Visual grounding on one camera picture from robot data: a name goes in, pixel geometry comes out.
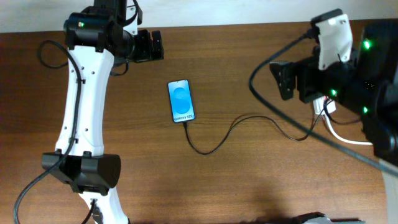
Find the green led light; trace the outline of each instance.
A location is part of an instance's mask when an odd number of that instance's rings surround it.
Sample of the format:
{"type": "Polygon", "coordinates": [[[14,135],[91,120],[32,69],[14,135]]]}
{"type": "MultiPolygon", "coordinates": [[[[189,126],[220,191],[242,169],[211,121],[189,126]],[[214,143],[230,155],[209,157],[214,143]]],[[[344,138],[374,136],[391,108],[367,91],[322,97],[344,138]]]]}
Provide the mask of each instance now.
{"type": "Polygon", "coordinates": [[[332,89],[332,90],[330,90],[330,94],[332,96],[337,96],[337,91],[332,89]]]}
{"type": "Polygon", "coordinates": [[[369,50],[372,47],[372,42],[370,42],[370,40],[365,40],[363,42],[363,46],[366,50],[369,50]]]}

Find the wooden table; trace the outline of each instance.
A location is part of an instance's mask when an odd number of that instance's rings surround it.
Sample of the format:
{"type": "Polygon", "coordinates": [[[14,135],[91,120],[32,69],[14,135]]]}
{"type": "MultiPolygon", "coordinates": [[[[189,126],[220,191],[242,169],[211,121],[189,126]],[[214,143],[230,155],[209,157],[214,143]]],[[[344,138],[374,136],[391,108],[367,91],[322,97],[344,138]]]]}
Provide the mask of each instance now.
{"type": "MultiPolygon", "coordinates": [[[[369,21],[351,23],[358,46],[369,21]]],[[[122,159],[118,192],[124,213],[137,223],[239,223],[260,218],[323,212],[331,218],[386,223],[382,175],[313,138],[293,142],[263,120],[236,128],[225,145],[205,157],[194,153],[182,124],[170,113],[167,83],[188,79],[197,118],[193,142],[203,151],[219,143],[235,117],[264,114],[293,136],[303,133],[271,113],[248,88],[252,70],[309,28],[309,23],[161,28],[165,60],[132,64],[111,77],[106,93],[105,151],[122,159]]],[[[62,126],[67,68],[50,70],[35,54],[61,32],[0,35],[0,222],[12,223],[20,191],[43,170],[62,126]]],[[[308,57],[313,40],[281,56],[308,57]]],[[[65,56],[49,47],[49,63],[65,56]]],[[[264,97],[303,124],[312,105],[282,101],[268,68],[256,78],[264,97]]],[[[335,119],[356,116],[341,106],[335,119]]],[[[322,122],[316,132],[333,139],[322,122]]],[[[342,136],[364,140],[361,125],[336,126],[342,136]]],[[[372,147],[349,146],[372,157],[372,147]]],[[[22,201],[22,223],[81,223],[88,209],[69,186],[53,177],[39,182],[22,201]]]]}

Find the blue phone screen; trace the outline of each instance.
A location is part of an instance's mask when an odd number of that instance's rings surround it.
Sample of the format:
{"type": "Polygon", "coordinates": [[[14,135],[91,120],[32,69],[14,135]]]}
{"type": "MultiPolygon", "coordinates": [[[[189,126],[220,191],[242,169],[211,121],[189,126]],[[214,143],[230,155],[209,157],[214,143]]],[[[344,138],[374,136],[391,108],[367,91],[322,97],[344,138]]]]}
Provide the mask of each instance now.
{"type": "Polygon", "coordinates": [[[170,82],[169,95],[174,122],[178,123],[195,119],[188,80],[170,82]]]}

